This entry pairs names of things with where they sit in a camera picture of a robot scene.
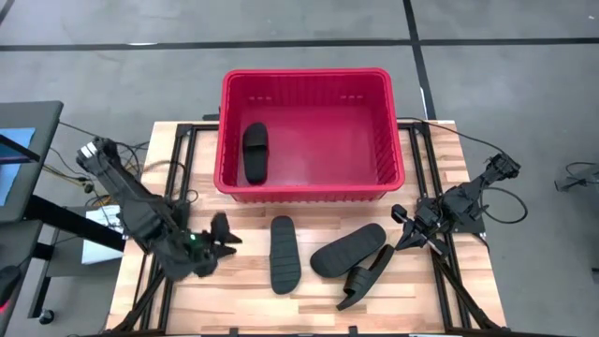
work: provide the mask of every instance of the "slipper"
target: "slipper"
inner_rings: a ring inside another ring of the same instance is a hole
[[[394,253],[395,249],[393,246],[386,244],[378,252],[376,260],[369,269],[360,266],[352,268],[349,274],[347,274],[347,280],[345,281],[345,286],[343,286],[343,292],[347,296],[341,303],[337,304],[337,310],[347,309],[362,300],[368,293],[368,290],[378,280],[379,276],[381,276]]]
[[[266,181],[269,157],[269,134],[262,123],[254,123],[243,132],[243,166],[250,184]]]
[[[300,277],[300,253],[293,221],[288,216],[277,216],[270,225],[270,286],[276,294],[283,295],[295,289]]]
[[[310,265],[322,277],[339,277],[376,252],[386,240],[380,225],[369,224],[318,249],[310,257]]]

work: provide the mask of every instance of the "wheel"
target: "wheel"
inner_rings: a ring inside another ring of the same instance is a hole
[[[41,325],[50,324],[54,320],[54,311],[42,309],[41,315],[39,315],[39,318],[37,320]]]

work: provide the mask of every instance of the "black cable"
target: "black cable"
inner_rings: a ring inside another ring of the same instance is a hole
[[[53,174],[57,174],[57,175],[59,175],[59,176],[61,176],[61,177],[63,177],[63,178],[72,179],[72,180],[74,180],[74,181],[78,181],[78,182],[80,182],[80,183],[85,183],[85,182],[87,182],[87,178],[84,178],[84,177],[75,177],[75,176],[69,176],[69,175],[66,175],[66,174],[64,174],[63,172],[59,171],[58,169],[56,169],[56,168],[53,168],[53,167],[50,167],[50,166],[48,166],[48,165],[44,165],[44,169],[47,169],[47,170],[51,171],[51,173],[53,173]]]
[[[95,197],[100,199],[100,196],[97,194],[97,192],[95,191],[95,186],[92,186],[92,192],[94,192]],[[115,229],[117,227],[120,227],[119,225],[113,225],[110,223],[110,219],[109,216],[106,214],[106,211],[104,211],[104,206],[100,206],[100,210],[102,210],[102,213],[104,213],[104,218],[106,218],[106,227],[110,228],[110,229]]]
[[[524,214],[520,218],[518,218],[516,220],[510,220],[510,221],[501,220],[501,219],[498,219],[498,218],[494,217],[493,215],[489,214],[489,212],[487,212],[487,210],[484,209],[484,203],[483,203],[483,192],[486,191],[486,190],[496,190],[496,191],[504,192],[507,195],[513,197],[515,200],[517,200],[520,203],[520,205],[522,205],[522,209],[524,210]],[[487,187],[487,188],[481,190],[480,191],[480,198],[478,199],[478,202],[479,202],[480,208],[484,210],[483,213],[486,214],[489,218],[497,221],[500,224],[507,224],[507,225],[517,224],[517,223],[521,222],[522,220],[526,219],[526,217],[528,216],[528,207],[526,207],[526,203],[524,203],[524,200],[522,200],[520,197],[518,197],[514,192],[510,192],[510,191],[508,191],[506,189],[503,189],[501,187],[492,187],[492,186],[490,186],[490,187]]]
[[[189,194],[189,192],[194,192],[196,194],[196,197],[193,200],[188,200],[187,202],[189,202],[190,204],[196,202],[196,200],[199,198],[199,193],[195,189],[191,188],[187,190],[187,194]]]
[[[143,142],[141,142],[141,143],[137,143],[137,144],[135,144],[135,145],[132,145],[131,147],[132,147],[132,148],[134,148],[134,149],[138,149],[138,150],[145,150],[145,151],[147,151],[147,150],[148,150],[148,148],[144,148],[143,146],[144,146],[144,145],[148,145],[148,144],[150,144],[150,142],[149,142],[149,141],[143,141]]]
[[[54,152],[56,155],[58,155],[58,158],[60,159],[60,161],[63,162],[63,165],[65,165],[65,167],[70,170],[71,172],[73,172],[73,174],[77,174],[77,175],[82,175],[84,176],[85,173],[81,173],[81,172],[77,172],[76,170],[74,170],[73,168],[71,168],[65,161],[65,159],[60,155],[60,153],[56,150],[54,150],[52,147],[50,147],[50,151]]]
[[[74,126],[74,125],[70,125],[69,123],[65,123],[65,122],[58,122],[58,124],[64,125],[64,126],[66,126],[66,127],[70,127],[70,128],[72,128],[72,129],[74,129],[74,130],[77,130],[77,131],[79,131],[79,132],[82,132],[82,133],[84,133],[84,134],[86,134],[86,135],[90,135],[90,136],[92,136],[92,137],[98,137],[98,138],[101,138],[100,136],[98,136],[98,135],[97,135],[97,134],[95,134],[95,133],[91,133],[91,132],[89,132],[89,131],[85,131],[85,130],[83,130],[82,128],[76,127],[76,126]]]
[[[485,247],[487,247],[487,251],[490,252],[489,243],[483,237],[484,233],[472,233],[472,235],[474,235],[477,240],[479,240],[482,244],[484,244]]]
[[[452,133],[454,133],[454,134],[456,134],[456,135],[458,135],[458,136],[462,136],[462,137],[464,137],[464,138],[466,138],[466,139],[473,140],[473,141],[479,142],[479,143],[481,143],[481,144],[485,144],[485,145],[487,145],[487,146],[489,146],[489,147],[491,147],[491,148],[493,148],[493,149],[495,149],[495,150],[499,151],[500,153],[507,155],[507,153],[506,153],[504,150],[502,150],[502,148],[500,148],[500,147],[499,147],[499,146],[497,146],[497,145],[491,144],[491,143],[489,143],[488,141],[484,141],[484,140],[482,140],[482,139],[478,139],[478,138],[474,138],[474,137],[472,137],[472,136],[464,135],[464,134],[462,134],[461,132],[458,132],[458,131],[456,131],[456,130],[452,130],[452,129],[448,128],[448,127],[440,126],[440,125],[439,125],[439,124],[437,124],[437,123],[430,123],[430,122],[427,122],[427,121],[425,121],[425,120],[422,120],[422,119],[419,119],[419,118],[416,118],[416,117],[398,117],[398,120],[412,120],[412,121],[419,121],[419,122],[421,122],[421,123],[424,123],[424,124],[427,124],[427,125],[430,125],[430,126],[439,127],[439,128],[442,128],[442,129],[444,129],[444,130],[447,130],[447,131],[449,131],[449,132],[452,132]]]
[[[126,168],[127,166],[129,166],[129,164],[131,163],[131,159],[133,159],[133,155],[132,154],[129,155],[129,158],[127,158],[127,160],[124,162],[124,164],[123,164],[124,168]],[[134,167],[134,169],[135,169],[134,173],[135,173],[136,179],[138,179],[138,180],[141,179],[141,168],[138,167],[138,166],[135,166],[133,164],[131,164],[131,167]]]
[[[101,195],[100,198],[98,197],[91,197],[89,198],[87,201],[85,201],[85,207],[93,207],[94,204],[96,204],[98,201],[104,199],[104,198],[108,198],[110,197],[110,195],[106,194],[106,195]]]
[[[572,162],[568,165],[565,166],[565,171],[568,173],[568,178],[569,179],[575,179],[578,181],[584,181],[584,183],[591,183],[591,184],[599,184],[599,182],[590,182],[587,179],[579,179],[577,177],[574,176],[574,173],[572,173],[572,171],[570,170],[570,168],[574,165],[597,165],[597,163],[592,163],[592,162]]]
[[[183,176],[187,175],[187,168],[185,167],[185,165],[182,162],[180,162],[180,161],[174,161],[174,160],[173,161],[170,161],[170,160],[159,160],[157,162],[153,162],[152,164],[149,164],[143,171],[147,172],[150,169],[153,169],[153,168],[161,166],[161,165],[166,165],[166,164],[169,164],[169,165],[175,164],[175,165],[177,165],[178,167],[180,167],[183,170]]]
[[[141,168],[139,166],[138,154],[136,154],[135,150],[133,150],[133,147],[131,147],[130,145],[127,145],[127,144],[122,143],[120,141],[115,141],[114,143],[117,144],[117,145],[121,145],[121,146],[125,147],[127,150],[129,150],[129,152],[131,152],[131,155],[133,156],[133,158],[135,158],[135,167],[136,167],[136,169],[138,171],[137,176],[138,176],[138,179],[139,179],[139,175],[141,174]]]

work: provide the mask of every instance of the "wooden table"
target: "wooden table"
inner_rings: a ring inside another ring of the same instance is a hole
[[[445,122],[445,126],[455,128],[453,122]],[[147,165],[170,160],[176,127],[176,122],[154,124]],[[443,188],[468,181],[458,136],[436,127],[431,128],[431,136]],[[239,328],[240,333],[347,333],[347,327],[352,325],[358,326],[360,333],[443,331],[428,248],[397,252],[367,296],[343,312],[338,312],[335,304],[344,298],[345,277],[323,279],[310,268],[310,256],[316,249],[371,222],[386,230],[389,243],[397,243],[402,227],[391,219],[391,205],[400,203],[412,212],[419,197],[407,133],[400,131],[400,139],[405,184],[379,201],[240,204],[215,189],[212,173],[217,133],[200,132],[190,183],[199,198],[192,205],[189,227],[194,231],[207,229],[215,212],[226,211],[232,231],[243,239],[243,244],[236,245],[235,256],[222,259],[214,275],[205,278],[190,275],[175,284],[167,333],[228,333],[231,327]],[[425,177],[432,191],[423,139],[419,141]],[[168,166],[154,168],[143,174],[142,182],[153,193],[163,195],[167,176]],[[275,295],[270,289],[269,228],[270,221],[277,215],[293,218],[302,265],[298,287],[283,296]],[[454,240],[464,285],[489,317],[504,325],[486,247],[470,234],[454,235]],[[131,309],[141,259],[140,249],[129,241],[124,249],[107,328],[117,325]],[[140,293],[146,286],[149,261],[142,275]],[[371,262],[367,260],[365,265],[370,266]],[[446,287],[454,326],[458,326],[455,295],[449,284]],[[159,289],[150,328],[157,326],[161,295],[162,289]]]

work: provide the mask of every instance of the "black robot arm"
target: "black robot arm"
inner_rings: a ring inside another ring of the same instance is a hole
[[[77,151],[77,163],[96,176],[117,201],[124,234],[132,237],[145,253],[154,253],[169,279],[180,280],[191,272],[209,275],[219,257],[236,252],[225,246],[241,240],[230,234],[223,213],[212,220],[212,232],[192,233],[184,229],[180,223],[187,217],[189,203],[171,202],[150,193],[124,169],[114,141],[95,138]]]
[[[403,235],[396,250],[409,247],[431,246],[439,255],[446,256],[449,249],[436,239],[436,233],[447,233],[455,225],[468,225],[480,218],[485,210],[478,204],[482,191],[492,183],[518,177],[520,164],[507,154],[496,154],[487,164],[486,170],[468,183],[451,187],[437,198],[419,201],[414,219],[407,217],[401,205],[394,205],[391,217],[403,224]]]

